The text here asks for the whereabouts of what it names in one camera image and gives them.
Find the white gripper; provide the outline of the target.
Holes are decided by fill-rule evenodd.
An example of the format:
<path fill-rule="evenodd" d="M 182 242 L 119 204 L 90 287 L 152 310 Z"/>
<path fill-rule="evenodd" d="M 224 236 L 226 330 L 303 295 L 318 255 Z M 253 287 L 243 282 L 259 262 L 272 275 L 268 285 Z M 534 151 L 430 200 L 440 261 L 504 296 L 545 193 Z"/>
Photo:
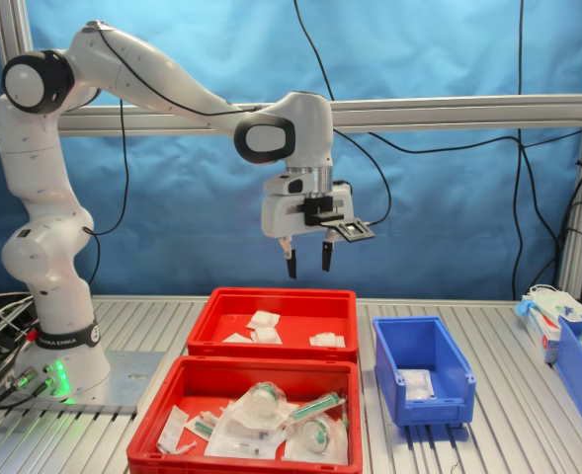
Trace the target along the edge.
<path fill-rule="evenodd" d="M 325 231 L 320 225 L 307 226 L 300 209 L 314 191 L 311 174 L 281 173 L 264 184 L 262 204 L 262 230 L 271 238 L 279 238 L 287 263 L 289 278 L 296 279 L 296 252 L 291 237 Z M 329 272 L 333 243 L 322 243 L 322 271 Z"/>

